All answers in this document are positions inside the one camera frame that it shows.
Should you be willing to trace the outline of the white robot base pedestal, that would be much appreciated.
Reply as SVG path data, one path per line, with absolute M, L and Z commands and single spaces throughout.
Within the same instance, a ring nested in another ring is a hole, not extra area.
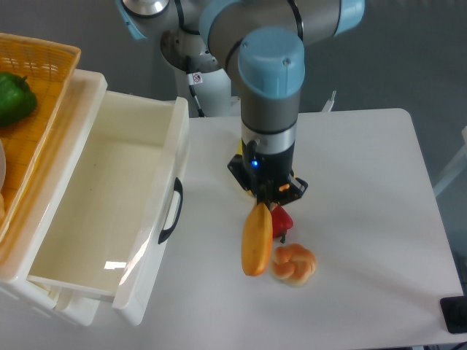
M 174 72 L 177 95 L 188 101 L 190 117 L 240 114 L 241 101 L 232 95 L 231 80 L 199 35 L 182 29 L 166 31 L 160 48 Z

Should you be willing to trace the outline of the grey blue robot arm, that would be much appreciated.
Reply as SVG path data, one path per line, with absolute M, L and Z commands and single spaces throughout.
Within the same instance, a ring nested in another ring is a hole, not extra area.
M 364 1 L 117 1 L 136 40 L 162 30 L 161 54 L 191 114 L 211 117 L 240 97 L 242 152 L 229 171 L 267 206 L 303 196 L 293 171 L 306 46 L 338 36 L 363 18 Z

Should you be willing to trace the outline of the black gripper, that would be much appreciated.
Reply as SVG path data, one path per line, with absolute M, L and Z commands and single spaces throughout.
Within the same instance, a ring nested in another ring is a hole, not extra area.
M 308 183 L 295 176 L 292 169 L 295 147 L 277 154 L 260 153 L 254 141 L 243 142 L 243 156 L 234 155 L 228 170 L 245 191 L 256 197 L 256 204 L 264 204 L 273 211 L 300 199 Z

